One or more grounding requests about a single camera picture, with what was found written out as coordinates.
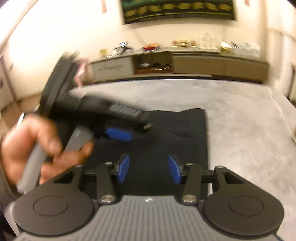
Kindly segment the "person's left hand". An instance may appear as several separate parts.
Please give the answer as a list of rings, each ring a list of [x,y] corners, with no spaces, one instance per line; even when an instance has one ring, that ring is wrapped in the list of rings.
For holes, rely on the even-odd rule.
[[[47,118],[29,114],[1,142],[1,163],[10,185],[15,186],[21,180],[34,148],[53,158],[40,168],[39,183],[42,184],[72,166],[84,164],[93,152],[94,143],[88,141],[79,150],[64,151],[56,125]]]

